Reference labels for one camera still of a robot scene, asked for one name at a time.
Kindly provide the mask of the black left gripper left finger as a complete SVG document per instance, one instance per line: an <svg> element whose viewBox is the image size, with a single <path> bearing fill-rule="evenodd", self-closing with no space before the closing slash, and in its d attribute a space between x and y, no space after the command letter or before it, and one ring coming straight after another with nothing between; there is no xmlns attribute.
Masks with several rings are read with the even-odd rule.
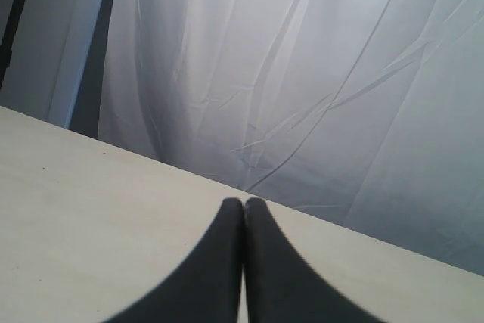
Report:
<svg viewBox="0 0 484 323"><path fill-rule="evenodd" d="M109 322L236 322L240 302L244 211L226 198L203 237L153 290Z"/></svg>

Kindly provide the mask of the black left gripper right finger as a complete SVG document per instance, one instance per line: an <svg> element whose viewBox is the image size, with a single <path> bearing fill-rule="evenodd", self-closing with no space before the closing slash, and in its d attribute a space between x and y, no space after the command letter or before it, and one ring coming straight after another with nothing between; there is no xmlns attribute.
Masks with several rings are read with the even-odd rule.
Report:
<svg viewBox="0 0 484 323"><path fill-rule="evenodd" d="M249 322L381 322L328 284L288 241L267 203L244 205Z"/></svg>

